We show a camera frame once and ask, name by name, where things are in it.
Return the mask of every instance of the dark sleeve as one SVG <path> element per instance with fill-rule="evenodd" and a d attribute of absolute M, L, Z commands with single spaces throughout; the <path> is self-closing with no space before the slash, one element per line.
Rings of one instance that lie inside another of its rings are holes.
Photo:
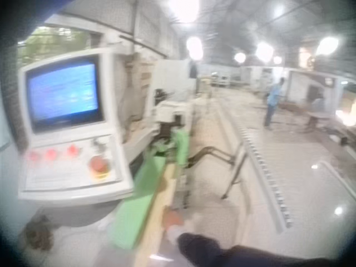
<path fill-rule="evenodd" d="M 223 250 L 217 241 L 194 234 L 182 234 L 178 245 L 180 253 L 196 267 L 335 267 L 327 259 L 290 258 L 239 245 Z"/>
<path fill-rule="evenodd" d="M 180 253 L 194 266 L 212 266 L 225 252 L 217 241 L 202 235 L 182 234 L 178 238 Z"/>

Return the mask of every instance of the control panel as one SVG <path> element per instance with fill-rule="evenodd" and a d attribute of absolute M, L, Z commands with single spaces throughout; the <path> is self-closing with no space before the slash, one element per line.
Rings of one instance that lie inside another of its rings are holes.
<path fill-rule="evenodd" d="M 120 182 L 113 136 L 51 146 L 26 154 L 26 191 L 61 191 Z"/>

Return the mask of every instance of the blue screen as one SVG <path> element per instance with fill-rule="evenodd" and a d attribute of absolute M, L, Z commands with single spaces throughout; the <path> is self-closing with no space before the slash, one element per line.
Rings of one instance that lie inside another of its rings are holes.
<path fill-rule="evenodd" d="M 29 100 L 35 120 L 98 109 L 95 65 L 66 67 L 29 79 Z"/>

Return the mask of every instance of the green panel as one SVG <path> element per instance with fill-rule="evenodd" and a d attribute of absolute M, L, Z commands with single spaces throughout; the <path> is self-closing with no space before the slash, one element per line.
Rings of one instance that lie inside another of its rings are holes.
<path fill-rule="evenodd" d="M 135 247 L 146 222 L 165 164 L 164 157 L 147 156 L 144 165 L 135 177 L 134 196 L 125 199 L 115 215 L 110 231 L 115 245 L 123 249 Z"/>
<path fill-rule="evenodd" d="M 177 144 L 177 164 L 185 167 L 189 156 L 189 134 L 183 129 L 176 131 L 174 142 Z"/>

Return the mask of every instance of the hand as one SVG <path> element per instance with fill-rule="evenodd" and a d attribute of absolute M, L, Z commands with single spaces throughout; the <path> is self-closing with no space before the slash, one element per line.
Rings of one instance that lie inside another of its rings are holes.
<path fill-rule="evenodd" d="M 182 216 L 177 211 L 165 207 L 163 211 L 162 226 L 167 231 L 172 225 L 183 226 L 184 222 Z"/>

